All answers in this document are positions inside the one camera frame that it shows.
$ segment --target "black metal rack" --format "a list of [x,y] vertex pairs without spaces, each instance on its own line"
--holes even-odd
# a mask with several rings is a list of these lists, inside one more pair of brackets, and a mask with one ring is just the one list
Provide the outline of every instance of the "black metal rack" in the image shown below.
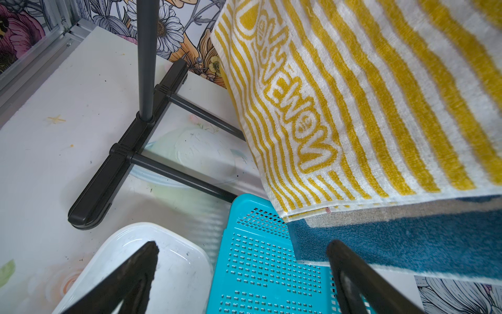
[[232,202],[237,197],[215,185],[141,155],[171,103],[245,141],[241,130],[177,95],[188,75],[185,60],[174,62],[160,84],[154,88],[158,5],[156,1],[138,3],[140,110],[122,138],[110,148],[108,157],[71,207],[68,221],[77,229],[88,230],[102,221],[133,165],[227,202]]

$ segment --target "yellow stripe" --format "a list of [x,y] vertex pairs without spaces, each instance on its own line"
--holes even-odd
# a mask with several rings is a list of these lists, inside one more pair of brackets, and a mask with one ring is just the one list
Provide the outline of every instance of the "yellow stripe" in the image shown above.
[[359,182],[357,182],[354,174],[350,170],[350,167],[348,165],[347,158],[345,157],[345,155],[342,156],[342,161],[341,161],[340,165],[342,166],[343,173],[345,173],[345,177],[350,182],[350,185],[352,185],[354,190],[356,190],[357,193],[359,193],[362,196],[362,198],[371,199],[371,195],[366,193],[366,191],[359,185]]
[[232,6],[230,5],[230,3],[228,3],[228,5],[227,5],[226,8],[227,8],[228,13],[230,14],[230,16],[233,17],[233,9],[232,9]]
[[430,23],[457,46],[483,83],[486,92],[502,110],[502,76],[483,45],[478,42],[476,36],[455,21],[448,8],[438,1],[419,0],[419,3],[429,16]]
[[324,180],[322,175],[318,175],[317,179],[321,181],[331,191],[331,193],[333,193],[336,196],[337,200],[343,200],[343,197],[340,194],[338,194],[338,192],[328,182],[326,182],[326,180]]
[[[378,181],[375,179],[375,177],[373,176],[373,174],[371,172],[371,169],[368,165],[368,160],[366,158],[366,154],[365,154],[365,152],[359,142],[359,138],[357,137],[357,134],[355,133],[354,125],[352,124],[352,119],[350,117],[350,114],[348,113],[347,105],[345,104],[343,96],[340,93],[340,91],[338,90],[338,87],[336,86],[336,82],[335,82],[334,78],[331,75],[329,75],[329,73],[326,71],[321,58],[317,54],[312,43],[308,40],[307,35],[305,34],[305,31],[302,27],[302,21],[296,15],[295,8],[287,0],[283,0],[283,4],[286,8],[286,11],[288,12],[290,19],[293,22],[293,25],[296,28],[298,36],[300,37],[300,39],[303,43],[303,46],[308,50],[310,56],[312,57],[317,68],[321,72],[323,78],[326,80],[326,82],[329,83],[328,85],[331,89],[331,92],[336,97],[337,105],[340,109],[340,113],[341,113],[342,118],[345,122],[345,127],[347,129],[347,133],[348,133],[349,139],[352,143],[353,149],[356,153],[356,157],[359,162],[359,166],[361,167],[361,171],[363,172],[364,176],[366,177],[368,183],[371,185],[371,187],[375,190],[375,192],[378,195],[380,195],[381,197],[389,197],[389,195],[382,189],[382,187],[380,187]],[[290,50],[291,50],[291,53],[293,54],[293,57],[294,57],[296,63],[302,69],[302,72],[307,73],[308,72],[307,67],[303,64],[303,60],[301,60],[301,57],[298,54],[297,49],[293,44],[290,45]],[[308,81],[310,84],[314,84],[313,78],[308,78]]]
[[380,26],[376,23],[369,10],[361,0],[346,0],[346,3],[357,15],[357,19],[364,27],[374,48],[393,72],[408,100],[408,106],[415,114],[415,118],[432,146],[450,184],[459,190],[476,188],[467,176],[463,164],[458,160],[457,153],[441,129],[437,117],[426,102],[410,69],[382,36]]
[[[311,184],[314,188],[318,189],[318,190],[319,190],[319,192],[321,192],[321,193],[322,193],[322,195],[324,195],[324,198],[325,198],[327,201],[332,201],[332,200],[333,200],[333,199],[331,198],[331,196],[329,196],[329,194],[328,194],[328,193],[326,193],[326,191],[325,191],[323,188],[321,188],[321,187],[320,187],[317,183],[315,183],[315,181],[314,181],[314,180],[312,180],[312,178],[308,178],[308,179],[307,179],[307,181],[309,181],[309,183],[310,183],[310,184]],[[317,199],[318,199],[318,200],[317,200],[316,202],[317,202],[317,203],[321,203],[321,199],[320,199],[319,197],[317,197]]]
[[502,29],[502,1],[500,0],[472,0],[478,10],[483,12],[486,19]]
[[321,3],[324,14],[330,19],[332,26],[338,30],[343,41],[349,48],[354,61],[366,72],[366,77],[368,78],[375,95],[379,99],[380,106],[387,117],[388,124],[390,125],[394,138],[399,145],[404,161],[413,173],[413,176],[425,191],[440,192],[441,190],[434,182],[434,177],[429,173],[424,161],[420,157],[417,146],[401,119],[401,116],[394,104],[394,99],[387,89],[385,81],[380,76],[380,72],[368,60],[367,55],[359,45],[356,35],[345,23],[333,3],[328,0],[320,0],[319,2]]
[[[229,27],[229,28],[231,28],[230,21],[229,21],[228,17],[227,17],[225,14],[223,14],[223,15],[222,15],[222,19],[225,21],[225,23],[228,25],[228,27]],[[219,26],[219,27],[220,27],[220,29],[222,30],[222,32],[223,32],[223,34],[224,34],[224,36],[226,36],[226,39],[228,40],[228,42],[230,42],[230,41],[229,41],[229,39],[228,39],[228,34],[227,34],[226,30],[223,28],[223,26],[222,26],[222,25],[218,25],[218,26]],[[240,63],[241,63],[241,65],[242,65],[242,67],[244,68],[244,70],[245,70],[245,72],[246,72],[247,78],[249,79],[249,72],[247,71],[247,66],[243,63],[242,56],[240,55],[240,53],[238,52],[238,50],[236,49],[236,47],[235,47],[235,45],[234,45],[233,43],[232,43],[232,49],[234,50],[234,52],[235,52],[235,54],[236,54],[237,59],[240,61]],[[252,58],[250,58],[250,57],[248,56],[248,60],[252,63],[251,68],[252,68],[252,70],[253,70],[253,76],[254,76],[254,65],[253,65],[253,59],[252,59]],[[248,92],[250,92],[250,91],[249,91],[249,84],[248,84],[250,81],[248,80],[248,81],[246,82],[246,81],[244,81],[243,79],[242,79],[241,81],[242,81],[243,86],[246,86],[246,88],[248,89]],[[245,105],[246,105],[246,107],[247,107],[247,108],[252,108],[252,109],[253,109],[253,111],[254,111],[255,113],[257,113],[257,116],[260,116],[260,113],[256,110],[255,106],[248,106],[248,105],[247,105],[247,102],[245,103]],[[262,137],[261,137],[261,133],[260,133],[260,132],[259,132],[259,135],[260,135],[260,141],[263,143],[263,140],[262,140]],[[280,151],[281,151],[281,155],[282,155],[282,156],[285,156],[282,146],[279,146],[279,149],[280,149]],[[276,165],[278,165],[278,163],[277,163],[277,158],[276,158],[276,156],[275,156],[275,151],[274,151],[274,150],[272,150],[272,152],[273,152],[273,159],[274,159],[274,161],[276,162]],[[294,163],[293,163],[293,156],[292,156],[292,153],[290,153],[289,155],[290,155],[290,161],[292,162],[291,164],[292,164],[292,165],[294,165]],[[310,203],[310,201],[309,201],[309,199],[308,199],[307,195],[305,195],[305,193],[304,193],[301,189],[299,189],[299,188],[298,188],[298,187],[297,187],[297,186],[296,186],[296,185],[292,182],[291,178],[289,177],[288,171],[287,171],[287,169],[286,169],[285,159],[284,159],[284,158],[281,158],[281,161],[282,161],[282,165],[283,165],[283,172],[284,172],[284,174],[285,174],[285,176],[286,176],[287,180],[290,182],[291,186],[292,186],[295,190],[297,190],[297,191],[300,193],[300,195],[302,195],[303,199],[305,200],[305,203],[306,203],[307,205],[309,205],[309,206],[310,206],[310,205],[311,205],[311,203]],[[296,196],[296,194],[295,194],[294,192],[292,192],[292,191],[291,191],[291,190],[290,190],[290,189],[289,189],[289,188],[288,188],[288,187],[284,184],[284,181],[282,180],[282,177],[281,177],[280,175],[278,175],[278,177],[279,177],[279,181],[280,181],[281,185],[282,185],[282,186],[283,186],[283,187],[284,187],[284,188],[285,188],[285,189],[286,189],[286,190],[290,193],[290,195],[293,197],[294,201],[295,201],[295,202],[296,202],[296,204],[297,204],[297,207],[298,207],[298,208],[303,207],[304,205],[303,205],[303,203],[301,202],[301,200],[300,200],[300,199]]]
[[338,177],[336,172],[329,171],[328,175],[331,178],[331,180],[333,180],[336,183],[336,185],[338,185],[338,187],[345,193],[345,195],[347,195],[349,200],[355,200],[352,193],[350,193],[350,191],[342,184],[342,181],[340,181],[340,178]]
[[[314,80],[314,78],[313,78],[312,74],[310,73],[309,69],[307,68],[307,66],[303,62],[302,58],[296,52],[296,47],[295,47],[295,45],[293,43],[290,44],[290,51],[292,52],[293,58],[297,62],[298,67],[300,69],[302,69],[302,72],[305,75],[305,77],[307,78],[307,81],[310,82],[310,85],[314,89],[314,91],[316,93],[316,96],[317,96],[317,99],[319,100],[319,104],[320,104],[321,108],[323,108],[324,116],[331,118],[331,116],[330,116],[331,113],[326,114],[326,111],[329,112],[328,102],[326,101],[326,98],[324,98],[324,95],[323,95],[321,89],[319,88],[319,85],[317,85],[316,81]],[[333,141],[335,143],[337,143],[339,146],[341,146],[340,145],[340,139],[338,137],[338,132],[336,130],[336,127],[334,125],[333,120],[331,120],[331,123],[332,123],[331,128],[332,128],[332,134],[333,134],[332,135]],[[349,166],[349,164],[347,162],[347,157],[345,156],[345,154],[343,154],[343,156],[341,158],[340,165],[341,165],[341,167],[343,169],[343,172],[345,173],[345,176],[347,177],[347,180],[350,182],[350,184],[352,185],[352,187],[354,188],[354,190],[356,190],[364,199],[371,199],[371,196],[368,195],[364,191],[364,189],[359,185],[359,182],[357,182],[357,179],[353,175],[352,170],[350,170],[350,166]]]
[[427,43],[407,23],[393,0],[380,0],[382,7],[401,38],[408,44],[422,63],[427,67],[438,86],[446,108],[453,115],[462,135],[470,143],[476,157],[488,172],[494,184],[502,184],[502,159],[492,147],[488,136],[472,115],[460,91],[455,85],[455,79],[441,62],[441,59],[427,48]]
[[[224,20],[224,21],[226,20],[226,22],[227,22],[228,24],[230,23],[230,21],[228,21],[228,19],[227,19],[227,17],[226,17],[225,15],[223,15],[223,16],[222,16],[222,18],[223,18],[223,20]],[[220,29],[223,31],[223,34],[225,35],[225,34],[226,34],[226,30],[222,27],[222,25],[219,25],[219,26],[220,26]],[[248,53],[248,52],[246,51],[246,47],[245,47],[245,45],[244,45],[243,43],[241,43],[241,45],[243,46],[243,48],[244,48],[245,52],[246,52],[246,53]],[[237,75],[238,75],[238,77],[241,79],[242,85],[243,85],[243,86],[246,86],[246,87],[247,87],[247,89],[248,89],[248,91],[249,91],[249,89],[251,89],[252,87],[254,87],[254,85],[253,85],[253,84],[250,84],[250,83],[252,82],[252,80],[251,80],[251,76],[250,76],[250,74],[249,74],[249,72],[248,72],[248,70],[247,70],[247,66],[246,66],[246,64],[245,64],[245,62],[244,62],[244,59],[242,58],[241,54],[239,53],[239,51],[238,51],[238,50],[237,50],[237,48],[235,47],[235,44],[234,44],[234,43],[232,43],[232,44],[231,44],[231,46],[232,46],[232,50],[233,50],[233,52],[234,52],[234,54],[235,54],[235,58],[236,58],[236,59],[240,62],[240,64],[241,64],[242,68],[244,69],[244,73],[246,74],[247,81],[245,81],[245,80],[242,78],[242,76],[241,76],[241,74],[240,74],[240,72],[239,72],[239,71],[238,71]],[[250,55],[248,55],[248,56],[247,56],[247,59],[248,59],[248,60],[250,60],[250,61],[252,62],[252,58],[251,58],[251,56],[250,56]],[[254,77],[254,76],[255,76],[255,74],[254,74],[254,66],[253,66],[253,65],[251,66],[251,69],[252,69],[252,71],[253,71],[253,77]],[[263,103],[261,102],[261,99],[258,97],[258,95],[257,95],[256,91],[255,91],[255,97],[256,97],[256,98],[258,99],[258,101],[260,102],[260,104],[261,104],[262,108],[268,112],[268,109],[266,108],[265,104],[263,104]],[[264,128],[264,132],[265,132],[265,134],[269,134],[268,127],[267,127],[267,125],[266,125],[266,123],[265,123],[265,120],[263,119],[263,116],[262,116],[261,112],[260,112],[259,110],[257,110],[257,108],[256,108],[255,106],[253,106],[253,105],[251,105],[251,106],[249,106],[249,107],[253,109],[253,111],[254,111],[254,112],[256,113],[256,115],[258,116],[258,119],[260,119],[260,121],[262,122],[262,125],[263,125],[263,128]],[[276,138],[279,138],[279,136],[278,136],[278,134],[277,134],[277,131],[276,131],[275,124],[274,124],[274,120],[273,120],[273,119],[270,119],[270,121],[273,123],[273,128],[274,128],[274,133],[275,133]],[[262,147],[264,147],[264,148],[265,148],[265,150],[268,152],[268,156],[269,156],[269,155],[270,155],[270,153],[269,153],[269,152],[270,152],[270,150],[269,150],[269,149],[268,149],[268,148],[264,145],[264,142],[263,142],[262,137],[261,137],[261,133],[259,133],[259,135],[260,135],[260,141],[261,141],[261,143],[262,143]],[[273,143],[272,143],[272,141],[270,140],[270,138],[269,138],[269,137],[266,137],[266,140],[267,140],[268,144],[270,145],[270,147],[273,147]],[[281,145],[279,145],[279,149],[280,149],[280,151],[281,151],[281,155],[282,155],[282,156],[285,156],[284,151],[283,151],[283,148],[282,148],[282,146],[281,146]],[[275,164],[275,166],[277,167],[277,166],[279,165],[279,162],[277,161],[277,157],[276,157],[275,151],[274,151],[274,150],[271,150],[271,151],[272,151],[272,158],[273,158],[273,160],[274,160],[274,164]],[[281,161],[282,161],[282,166],[283,166],[283,172],[284,172],[284,174],[285,174],[285,176],[286,176],[286,179],[289,181],[290,185],[291,185],[294,189],[296,189],[296,190],[297,190],[297,191],[298,191],[298,192],[299,192],[299,193],[303,196],[303,198],[304,198],[305,203],[307,204],[307,206],[310,206],[310,205],[311,205],[311,202],[310,202],[309,198],[305,195],[305,193],[304,193],[301,189],[299,189],[299,188],[297,188],[297,187],[296,187],[295,183],[294,183],[294,182],[291,180],[291,178],[289,177],[289,175],[288,175],[288,171],[287,171],[287,169],[286,169],[285,159],[284,159],[284,158],[281,158]],[[296,175],[297,184],[300,184],[300,185],[301,185],[302,187],[304,187],[307,191],[309,191],[309,193],[310,193],[311,195],[313,195],[313,196],[314,196],[314,195],[315,195],[315,193],[314,193],[311,189],[309,189],[309,188],[308,188],[308,187],[307,187],[307,186],[303,183],[303,181],[301,180],[301,178],[300,178],[300,177],[299,177],[299,176],[295,173],[294,163],[292,163],[292,167],[291,167],[291,168],[292,168],[292,170],[293,170],[293,174],[294,174],[294,175]],[[288,191],[288,193],[289,193],[289,194],[293,197],[293,199],[296,201],[296,203],[297,203],[297,205],[298,205],[298,208],[302,208],[302,207],[304,207],[303,203],[302,203],[302,202],[300,201],[300,199],[296,196],[296,194],[295,194],[295,193],[293,193],[293,192],[292,192],[292,191],[291,191],[291,190],[287,187],[287,185],[284,183],[284,181],[283,181],[283,179],[282,179],[282,177],[281,177],[280,175],[278,175],[278,180],[279,180],[279,183],[281,184],[281,186],[283,186],[283,187],[284,187],[284,189],[285,189],[285,190],[287,190],[287,191]]]
[[[375,119],[371,107],[368,104],[368,100],[366,98],[366,93],[362,89],[359,81],[355,77],[354,73],[348,68],[347,64],[343,60],[342,55],[338,51],[333,40],[330,38],[329,34],[322,27],[321,21],[317,18],[315,14],[313,14],[310,10],[309,0],[301,0],[300,1],[303,9],[306,11],[310,24],[312,25],[312,30],[316,34],[316,36],[321,40],[323,46],[328,51],[331,60],[335,64],[337,70],[343,76],[350,92],[354,96],[359,114],[361,115],[362,121],[364,123],[364,128],[366,129],[366,133],[368,134],[369,140],[373,146],[373,150],[375,151],[376,157],[382,166],[385,174],[387,175],[387,179],[392,184],[394,189],[401,195],[414,195],[416,194],[404,180],[401,172],[395,165],[392,160],[389,151],[387,150],[387,144],[385,143],[384,137],[380,132],[380,128],[378,126],[377,120]],[[294,16],[294,19],[299,22],[300,19],[298,16]]]
[[[280,24],[282,24],[283,19],[281,17],[281,14],[279,13],[279,10],[277,9],[277,5],[276,5],[275,1],[274,0],[270,1],[270,4],[271,4],[271,7],[272,7],[272,10],[274,11],[274,13],[277,16],[277,20],[279,21]],[[316,93],[318,95],[322,95],[322,92],[320,91],[319,86],[317,86]],[[341,147],[340,139],[338,137],[338,131],[336,129],[336,125],[335,125],[335,123],[333,121],[333,117],[331,116],[331,111],[327,107],[327,103],[326,103],[325,99],[324,99],[324,102],[321,103],[321,108],[322,108],[323,113],[324,113],[324,118],[330,124],[331,132],[332,132],[331,137],[333,138],[333,141],[335,143],[337,143]],[[354,175],[352,174],[352,171],[350,170],[350,166],[347,163],[347,158],[346,158],[345,155],[342,155],[342,158],[341,158],[341,167],[342,167],[342,169],[343,169],[343,171],[345,173],[345,176],[347,177],[347,179],[349,180],[350,184],[354,188],[354,190],[356,190],[364,199],[371,199],[371,196],[369,196],[361,188],[361,186],[359,185],[359,182],[357,182],[357,180],[355,179]],[[340,182],[339,186],[340,186],[340,188],[342,188],[342,190],[344,190],[344,191],[346,190],[346,187],[341,182]]]
[[[226,45],[225,45],[225,43],[224,43],[223,39],[221,38],[220,34],[218,33],[218,31],[215,29],[215,30],[214,30],[214,32],[215,32],[216,38],[218,39],[218,41],[219,41],[220,45],[222,46],[222,48],[223,48],[225,51],[227,51]],[[235,77],[233,76],[233,71],[230,71],[230,73],[232,74],[233,80],[234,80],[234,81],[236,81],[236,80],[235,80]],[[222,78],[223,78],[223,80],[225,81],[225,83],[227,83],[227,82],[228,82],[228,78],[226,78],[226,76],[225,76],[225,74],[224,74],[224,73],[222,74]],[[231,99],[232,99],[232,101],[234,102],[234,106],[237,106],[237,102],[235,101],[235,97],[234,97],[234,95],[233,95],[233,93],[232,93],[231,87],[230,87],[230,85],[227,85],[227,86],[228,86],[228,89],[227,89],[227,90],[229,91],[230,98],[231,98]],[[242,94],[242,91],[240,90],[240,87],[238,86],[238,84],[235,84],[235,86],[236,86],[236,87],[237,87],[237,89],[239,90],[239,94]],[[244,119],[246,120],[247,125],[249,126],[249,125],[250,125],[249,120],[245,117],[245,115],[244,115],[244,114],[243,114],[242,116],[244,117]],[[254,135],[254,133],[252,132],[252,130],[251,130],[251,129],[250,129],[250,133],[251,133],[251,136],[252,136],[252,138],[253,138],[253,143],[254,143],[255,147],[257,148],[258,152],[260,153],[260,155],[261,155],[261,157],[262,157],[262,160],[264,160],[263,153],[262,153],[262,152],[258,149],[258,144],[257,144],[257,141],[256,141],[256,137],[255,137],[255,135]],[[287,213],[287,212],[288,212],[288,207],[286,207],[286,205],[284,204],[284,202],[283,202],[283,200],[282,200],[282,197],[281,197],[280,195],[278,195],[278,193],[276,192],[276,190],[275,190],[275,189],[272,187],[272,185],[270,184],[269,176],[268,176],[267,174],[265,174],[265,178],[266,178],[267,183],[268,183],[268,185],[269,185],[269,187],[270,187],[270,190],[272,191],[272,193],[274,193],[274,195],[275,195],[275,197],[276,197],[277,201],[278,201],[278,202],[279,202],[279,204],[282,206],[282,208],[283,208],[284,212],[286,212],[286,213]],[[281,193],[281,194],[283,194],[283,195],[284,195],[284,197],[285,197],[286,201],[287,201],[287,202],[288,202],[288,204],[290,205],[290,208],[291,208],[291,207],[293,207],[294,205],[293,205],[293,203],[291,202],[291,200],[290,200],[289,198],[287,198],[287,197],[286,197],[286,195],[285,195],[284,193]]]
[[311,211],[307,211],[307,212],[300,213],[300,214],[286,216],[286,217],[283,217],[282,220],[284,220],[285,223],[288,223],[288,222],[292,222],[292,221],[302,219],[305,217],[315,216],[315,215],[324,214],[324,213],[326,213],[326,207],[318,208],[316,210],[311,210]]
[[[224,20],[224,21],[226,21],[226,23],[227,23],[228,25],[230,24],[230,21],[228,20],[228,18],[227,18],[225,15],[223,15],[223,20]],[[251,64],[251,70],[252,70],[252,72],[253,72],[253,76],[252,76],[252,77],[255,77],[255,67],[254,67],[254,65],[253,65],[253,58],[252,58],[252,56],[251,56],[251,54],[250,54],[250,52],[249,52],[249,50],[248,50],[248,48],[247,48],[246,44],[245,44],[245,43],[243,43],[243,42],[242,42],[241,40],[239,40],[238,38],[236,38],[236,39],[239,41],[239,43],[241,44],[242,49],[243,49],[243,50],[244,50],[244,52],[246,53],[247,60],[249,60],[249,61],[252,63],[252,64]],[[268,120],[269,120],[269,121],[271,122],[271,124],[272,124],[272,129],[273,129],[273,131],[274,131],[274,136],[275,136],[275,138],[281,138],[281,137],[279,137],[279,135],[277,134],[277,128],[276,128],[276,125],[275,125],[275,120],[274,120],[274,118],[272,117],[272,115],[270,114],[270,112],[269,112],[269,110],[268,110],[267,106],[263,103],[262,99],[261,99],[261,98],[260,98],[260,96],[258,95],[258,92],[257,92],[257,91],[256,91],[256,89],[254,88],[254,87],[255,87],[255,85],[254,85],[253,83],[251,83],[253,80],[251,80],[251,76],[249,75],[249,72],[247,71],[247,66],[246,66],[246,64],[245,64],[245,61],[244,61],[244,59],[242,58],[242,56],[241,56],[241,54],[239,53],[239,51],[235,48],[234,43],[232,43],[232,49],[233,49],[233,51],[234,51],[234,53],[235,53],[235,55],[236,55],[237,60],[239,60],[239,62],[241,63],[241,65],[242,65],[242,67],[243,67],[243,69],[244,69],[244,72],[246,73],[246,76],[247,76],[247,78],[248,78],[248,81],[247,81],[247,84],[246,84],[246,85],[247,85],[247,86],[249,86],[249,88],[250,88],[250,89],[252,89],[252,91],[254,92],[255,98],[256,98],[256,99],[258,100],[258,102],[260,103],[261,108],[265,111],[265,114],[268,116]],[[262,113],[261,113],[261,112],[260,112],[260,111],[259,111],[259,110],[255,107],[255,106],[251,106],[251,107],[253,108],[254,112],[257,114],[257,116],[259,117],[260,121],[262,122],[262,124],[263,124],[263,126],[264,126],[264,129],[265,129],[265,133],[266,133],[266,134],[269,134],[269,129],[268,129],[268,127],[267,127],[266,123],[265,123],[265,119],[263,118]],[[269,138],[269,137],[266,137],[266,139],[267,139],[267,142],[269,143],[269,145],[272,147],[274,144],[272,143],[272,141],[270,140],[270,138]],[[279,149],[281,150],[281,154],[282,154],[282,156],[285,156],[284,151],[283,151],[283,148],[282,148],[282,145],[278,145],[278,146],[279,146]],[[293,181],[290,179],[290,177],[289,177],[289,175],[288,175],[288,169],[287,169],[286,164],[285,164],[285,159],[284,159],[284,158],[281,158],[281,160],[282,160],[282,166],[283,166],[283,172],[284,172],[284,174],[285,174],[285,176],[286,176],[287,180],[289,181],[290,185],[291,185],[294,189],[296,189],[296,190],[297,190],[297,191],[298,191],[298,192],[299,192],[299,193],[303,196],[303,198],[305,199],[305,202],[306,202],[307,206],[310,206],[310,205],[311,205],[311,202],[310,202],[309,198],[305,195],[305,193],[304,193],[301,189],[299,189],[299,188],[297,188],[297,187],[296,187],[296,184],[300,184],[300,186],[302,186],[304,189],[306,189],[306,190],[309,192],[309,194],[311,194],[311,195],[312,195],[312,197],[314,198],[314,200],[317,200],[317,199],[319,199],[319,198],[318,198],[318,196],[316,195],[316,193],[315,193],[314,191],[312,191],[312,190],[311,190],[311,189],[310,189],[310,188],[309,188],[309,187],[308,187],[308,186],[307,186],[307,185],[303,182],[303,180],[301,179],[301,177],[298,175],[298,172],[296,171],[296,168],[295,168],[295,166],[294,166],[295,164],[294,164],[294,162],[293,162],[293,152],[292,152],[292,151],[291,151],[291,149],[290,149],[290,148],[291,148],[291,146],[290,146],[290,145],[288,145],[288,148],[289,148],[289,155],[290,155],[290,160],[291,160],[291,171],[292,171],[293,175],[294,175],[294,176],[295,176],[295,178],[296,178],[296,182],[293,182]],[[279,180],[281,180],[281,184],[284,186],[284,188],[287,188],[287,187],[284,185],[284,183],[282,182],[282,178],[281,178],[280,176],[279,176]]]

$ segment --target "white tray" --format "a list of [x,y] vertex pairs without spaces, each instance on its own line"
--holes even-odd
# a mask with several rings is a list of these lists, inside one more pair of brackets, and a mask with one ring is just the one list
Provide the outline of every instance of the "white tray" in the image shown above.
[[146,313],[203,313],[213,278],[207,254],[165,228],[136,223],[103,243],[53,314],[77,302],[147,241],[157,243],[159,257]]

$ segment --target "towel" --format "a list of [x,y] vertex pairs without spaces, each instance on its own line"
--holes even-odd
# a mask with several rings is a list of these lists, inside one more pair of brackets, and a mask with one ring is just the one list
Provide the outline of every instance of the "towel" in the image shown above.
[[227,0],[211,39],[279,215],[501,194],[501,28],[496,0]]
[[[441,214],[430,214],[442,210]],[[298,263],[329,266],[341,240],[375,269],[502,284],[502,197],[437,200],[288,223]]]

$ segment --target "floral wallpaper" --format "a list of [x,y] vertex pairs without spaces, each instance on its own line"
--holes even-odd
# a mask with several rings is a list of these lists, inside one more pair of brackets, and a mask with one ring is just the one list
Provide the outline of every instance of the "floral wallpaper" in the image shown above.
[[[138,0],[76,1],[83,18],[138,43]],[[157,54],[169,61],[183,58],[190,71],[225,87],[219,57],[209,38],[224,3],[224,0],[160,0]]]
[[0,74],[52,28],[42,0],[0,0]]
[[415,276],[426,314],[502,314],[502,286]]

